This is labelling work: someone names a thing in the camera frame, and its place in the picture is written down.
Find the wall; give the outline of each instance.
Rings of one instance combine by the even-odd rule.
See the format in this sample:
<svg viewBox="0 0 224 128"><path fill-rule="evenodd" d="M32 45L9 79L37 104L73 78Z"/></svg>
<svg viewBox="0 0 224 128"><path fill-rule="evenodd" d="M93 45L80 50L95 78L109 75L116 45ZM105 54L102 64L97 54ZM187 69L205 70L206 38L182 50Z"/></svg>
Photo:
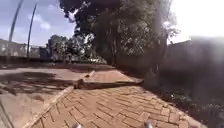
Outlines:
<svg viewBox="0 0 224 128"><path fill-rule="evenodd" d="M6 56L8 41L0 39L0 56ZM27 45L12 42L9 44L11 48L11 56L26 57ZM44 47L30 46L30 58L50 59L47 50Z"/></svg>

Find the tree canopy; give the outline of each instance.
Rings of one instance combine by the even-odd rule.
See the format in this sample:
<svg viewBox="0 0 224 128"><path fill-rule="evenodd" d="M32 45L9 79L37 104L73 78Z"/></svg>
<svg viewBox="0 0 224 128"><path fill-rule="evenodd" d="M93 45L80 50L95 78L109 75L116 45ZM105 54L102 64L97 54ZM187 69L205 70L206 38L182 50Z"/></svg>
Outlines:
<svg viewBox="0 0 224 128"><path fill-rule="evenodd" d="M170 0L60 0L75 36L87 37L107 62L143 72L158 69L169 31Z"/></svg>

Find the bright sky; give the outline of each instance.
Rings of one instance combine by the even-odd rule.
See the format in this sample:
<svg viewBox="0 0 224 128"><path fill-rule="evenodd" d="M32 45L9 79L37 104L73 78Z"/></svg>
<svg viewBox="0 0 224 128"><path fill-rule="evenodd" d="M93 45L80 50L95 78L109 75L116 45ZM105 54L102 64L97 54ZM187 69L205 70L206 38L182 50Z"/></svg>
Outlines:
<svg viewBox="0 0 224 128"><path fill-rule="evenodd" d="M191 36L224 36L224 0L173 0L171 10L176 13L179 40Z"/></svg>
<svg viewBox="0 0 224 128"><path fill-rule="evenodd" d="M9 30L20 0L0 0L0 38L8 40ZM13 41L27 43L31 14L37 0L24 0L20 10ZM75 24L64 18L58 0L39 0L31 35L31 45L45 46L53 34L70 37Z"/></svg>
<svg viewBox="0 0 224 128"><path fill-rule="evenodd" d="M27 42L31 13L36 0L24 0L13 40ZM9 30L19 0L0 0L0 38L8 40ZM58 0L39 0L34 18L31 44L45 46L52 34L72 36L75 24L64 18ZM177 15L182 33L175 41L193 36L224 36L224 0L173 0L171 10Z"/></svg>

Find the brick sidewalk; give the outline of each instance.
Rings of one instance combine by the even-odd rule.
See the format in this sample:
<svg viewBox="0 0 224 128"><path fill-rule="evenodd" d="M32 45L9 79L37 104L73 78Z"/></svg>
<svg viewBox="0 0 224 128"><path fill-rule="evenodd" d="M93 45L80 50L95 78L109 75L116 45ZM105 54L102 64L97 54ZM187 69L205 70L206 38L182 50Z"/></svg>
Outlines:
<svg viewBox="0 0 224 128"><path fill-rule="evenodd" d="M33 128L71 128L75 123L84 128L141 128L144 121L150 121L154 128L189 128L191 123L185 116L151 92L130 85L74 90Z"/></svg>

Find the curb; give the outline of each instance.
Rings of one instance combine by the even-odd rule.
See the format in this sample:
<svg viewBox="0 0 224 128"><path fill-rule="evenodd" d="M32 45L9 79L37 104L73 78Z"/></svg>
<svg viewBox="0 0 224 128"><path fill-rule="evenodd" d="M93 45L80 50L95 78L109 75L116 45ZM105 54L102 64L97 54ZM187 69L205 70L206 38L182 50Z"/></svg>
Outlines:
<svg viewBox="0 0 224 128"><path fill-rule="evenodd" d="M95 73L95 71L91 71L90 73L88 73L87 75L85 75L83 78L80 78L77 81L80 80L84 80L87 79L91 76L93 76L93 74ZM42 112L40 112L39 114L36 114L33 116L33 118L31 120L28 121L28 123L26 123L22 128L32 128L32 126L45 114L47 113L52 106L54 106L59 100L61 100L62 98L64 98L65 96L67 96L69 93L71 93L74 90L74 85L69 86L67 88L65 88L64 90L62 90L61 92L59 92L56 96L54 96L53 98L51 98L49 100L49 103L44 104L43 110Z"/></svg>

